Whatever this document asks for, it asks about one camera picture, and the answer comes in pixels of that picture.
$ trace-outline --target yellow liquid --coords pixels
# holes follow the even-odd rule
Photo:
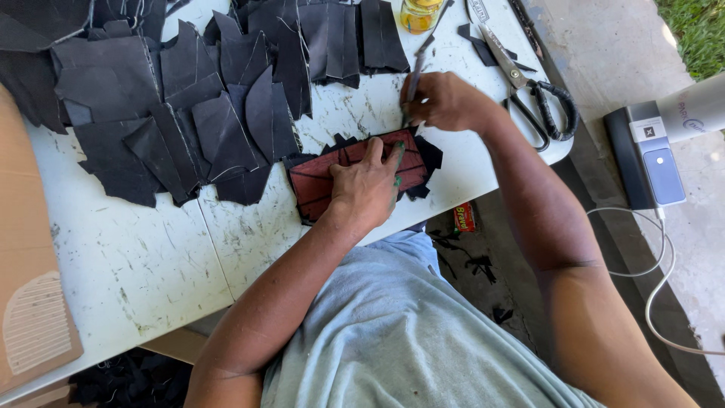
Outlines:
[[[411,34],[422,34],[433,28],[438,21],[438,11],[443,0],[426,1],[426,5],[420,5],[416,0],[403,0],[400,9],[400,24]]]

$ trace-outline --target black tape wrapped handle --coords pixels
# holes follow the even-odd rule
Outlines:
[[[534,97],[536,97],[536,105],[539,106],[539,111],[544,118],[544,127],[546,128],[547,134],[552,140],[565,141],[574,137],[576,128],[579,126],[579,109],[576,108],[574,99],[571,94],[559,86],[552,85],[544,81],[536,82],[533,79],[529,80],[528,86],[534,91]],[[548,91],[551,95],[554,95],[561,102],[561,106],[564,108],[566,114],[566,129],[564,132],[560,132],[556,127],[554,118],[551,116],[551,110],[549,109],[549,102],[546,100],[546,95],[542,90]]]

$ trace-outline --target left hand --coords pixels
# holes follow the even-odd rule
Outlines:
[[[395,172],[404,152],[405,145],[396,143],[383,163],[383,141],[373,137],[361,162],[350,167],[330,166],[335,184],[332,202],[325,215],[333,217],[336,224],[339,222],[350,228],[350,232],[360,239],[381,226],[395,209],[401,182]]]

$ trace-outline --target white cable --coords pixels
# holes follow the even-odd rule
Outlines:
[[[602,210],[626,211],[628,213],[637,214],[638,216],[641,216],[642,218],[644,218],[647,221],[654,224],[655,227],[659,228],[659,230],[662,232],[662,250],[660,251],[660,256],[657,259],[657,263],[652,268],[648,269],[645,272],[640,272],[637,274],[619,274],[616,272],[609,271],[610,274],[621,276],[621,277],[639,277],[644,274],[650,273],[651,271],[657,269],[657,267],[660,266],[660,263],[662,262],[662,259],[665,255],[665,241],[667,242],[667,244],[669,244],[670,251],[672,252],[672,261],[670,262],[670,267],[667,269],[665,276],[662,277],[662,280],[657,284],[657,286],[655,286],[655,289],[650,294],[650,297],[647,298],[647,304],[645,306],[645,319],[647,320],[647,326],[650,328],[650,331],[652,331],[652,333],[655,335],[655,337],[657,337],[658,339],[660,339],[661,341],[663,341],[666,345],[668,345],[670,347],[674,347],[674,348],[677,348],[678,350],[682,350],[682,351],[687,351],[689,353],[725,356],[725,352],[723,352],[723,351],[704,351],[704,350],[700,350],[698,348],[690,348],[690,347],[680,346],[677,343],[673,343],[673,342],[667,340],[666,338],[662,337],[662,335],[655,329],[655,326],[652,324],[652,317],[651,317],[652,302],[655,300],[655,296],[660,292],[660,289],[662,289],[662,287],[665,285],[665,283],[667,283],[667,279],[670,277],[670,275],[672,275],[672,272],[675,269],[675,260],[676,260],[675,245],[672,243],[670,236],[665,232],[665,217],[664,217],[664,212],[662,211],[662,209],[658,208],[657,210],[655,210],[655,212],[657,213],[657,218],[660,220],[659,225],[657,224],[657,222],[655,222],[655,220],[644,215],[643,213],[640,213],[639,211],[630,210],[629,208],[599,207],[599,208],[594,208],[593,210],[587,211],[587,215],[594,213],[596,211],[602,211]]]

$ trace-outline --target cardboard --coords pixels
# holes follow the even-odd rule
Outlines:
[[[5,193],[0,204],[3,393],[77,359],[83,348],[60,286],[33,149],[20,111],[3,86],[0,118],[0,185]]]

